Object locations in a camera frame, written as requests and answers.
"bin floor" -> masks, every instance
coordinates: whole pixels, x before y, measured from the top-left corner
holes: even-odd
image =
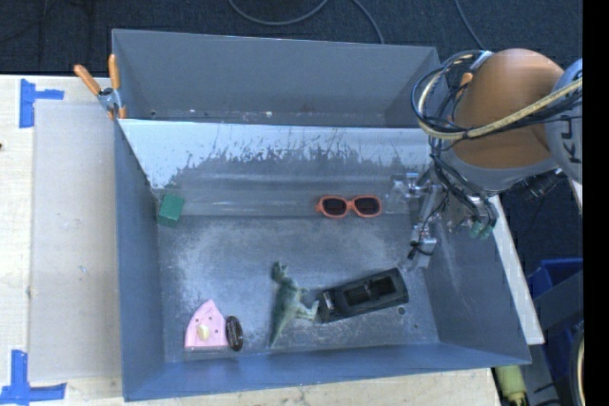
[[[188,322],[206,300],[241,322],[244,347],[239,354],[271,352],[271,313],[279,289],[271,278],[275,261],[287,264],[287,274],[310,290],[307,305],[317,291],[395,266],[403,271],[410,301],[402,309],[331,323],[294,319],[273,353],[439,341],[422,272],[405,271],[410,225],[404,214],[340,220],[186,215],[176,228],[159,228],[167,361],[236,354],[230,349],[185,350]]]

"wooden table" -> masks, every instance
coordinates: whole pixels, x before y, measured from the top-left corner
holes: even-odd
[[[10,351],[29,350],[29,294],[31,279],[33,149],[35,127],[19,128],[19,81],[22,76],[0,76],[0,377],[10,376]],[[62,104],[95,102],[75,77],[27,76],[37,89],[65,91]],[[100,79],[100,85],[109,86]],[[103,110],[100,119],[105,123]],[[66,155],[77,158],[78,154]],[[535,317],[528,288],[511,237],[501,214],[496,230],[503,241],[500,252],[520,308],[524,333],[529,344],[540,343],[542,335]],[[120,377],[67,378],[63,404],[122,404]],[[5,381],[0,379],[0,386]],[[42,386],[36,382],[32,386]],[[499,406],[492,373],[488,369],[433,373],[406,377],[357,380],[325,385],[251,391],[214,396],[198,396],[154,401],[154,404],[222,405],[441,405]]]

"sunglasses lens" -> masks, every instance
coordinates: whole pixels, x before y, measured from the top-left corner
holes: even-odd
[[[381,211],[381,203],[376,198],[358,198],[354,204],[362,215],[377,215]]]
[[[324,211],[333,217],[344,215],[346,212],[346,203],[338,198],[326,198],[324,200]]]

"dark carpet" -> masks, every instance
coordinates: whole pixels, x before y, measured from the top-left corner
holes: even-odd
[[[303,16],[323,0],[233,0],[267,21]],[[582,57],[582,0],[329,0],[302,22],[264,26],[227,0],[0,0],[0,72],[72,74],[76,63],[107,76],[115,28],[463,49],[529,48],[563,68]],[[567,181],[530,201],[502,195],[526,274],[541,260],[582,255],[582,220]]]

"blue tape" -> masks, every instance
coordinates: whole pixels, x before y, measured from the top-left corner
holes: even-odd
[[[32,127],[34,125],[34,102],[38,99],[63,100],[63,90],[36,90],[36,84],[25,78],[21,79],[21,96],[19,110],[19,127]]]
[[[30,387],[28,382],[28,354],[20,350],[11,352],[10,386],[0,391],[0,404],[28,406],[31,401],[63,399],[66,383],[48,387]]]

